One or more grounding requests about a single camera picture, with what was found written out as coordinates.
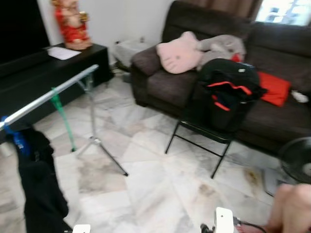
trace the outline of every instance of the red stripe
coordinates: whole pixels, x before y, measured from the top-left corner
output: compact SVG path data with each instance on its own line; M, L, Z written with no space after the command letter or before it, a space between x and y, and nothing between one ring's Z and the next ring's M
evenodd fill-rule
M235 86L234 84L232 84L231 82L225 81L225 82L220 82L220 83L213 83L211 85L208 85L208 87L211 86L220 86L223 84L229 84L233 89L242 89L246 94L251 95L252 92L246 87L246 86Z
M217 105L218 107L220 107L220 108L224 109L225 111L230 111L230 109L229 109L229 108L227 108L227 107L223 106L223 105L222 105L221 103L219 103L219 102L215 102L215 105Z

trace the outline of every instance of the black cabinet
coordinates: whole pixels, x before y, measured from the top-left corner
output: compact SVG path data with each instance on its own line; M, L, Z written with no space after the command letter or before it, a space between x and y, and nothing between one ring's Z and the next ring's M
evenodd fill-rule
M56 87L91 65L98 64L99 69L94 72L95 85L109 81L113 75L109 68L108 49L104 46L93 45L77 56L61 61L50 58L23 71L2 77L0 79L0 117L9 116L28 103ZM60 94L63 105L82 95L84 91L73 85ZM47 102L18 122L12 128L18 129L21 123L35 123L55 111L54 106Z

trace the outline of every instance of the gray plush toy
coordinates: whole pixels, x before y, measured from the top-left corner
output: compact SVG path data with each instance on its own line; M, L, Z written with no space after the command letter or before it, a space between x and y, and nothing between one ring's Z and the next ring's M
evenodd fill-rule
M241 61L244 61L246 54L243 41L233 35L219 35L210 39L202 40L199 42L197 49L206 52L203 55L197 70L201 70L203 65L213 59L224 58L230 60L236 54Z

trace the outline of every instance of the green cord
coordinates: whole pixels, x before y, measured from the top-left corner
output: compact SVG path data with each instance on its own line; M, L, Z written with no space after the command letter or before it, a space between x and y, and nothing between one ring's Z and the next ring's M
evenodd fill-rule
M54 107L57 109L57 111L62 116L62 118L63 118L63 120L65 122L65 126L66 126L66 129L67 129L67 132L68 132L68 136L69 136L69 139L70 139L70 142L71 142L71 146L72 146L72 150L71 151L76 151L77 149L76 149L76 145L74 143L72 131L71 131L71 128L70 128L69 123L67 121L66 114L65 114L65 111L63 109L62 103L60 101L59 95L55 91L54 87L52 87L52 90L54 91L55 94L52 97L51 101L52 101Z

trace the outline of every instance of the electric fan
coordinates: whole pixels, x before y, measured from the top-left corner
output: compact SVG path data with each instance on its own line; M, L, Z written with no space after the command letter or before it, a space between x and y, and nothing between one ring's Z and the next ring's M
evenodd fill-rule
M290 177L275 170L264 171L265 191L274 196L282 183L311 183L311 137L303 137L286 144L279 152L282 169Z

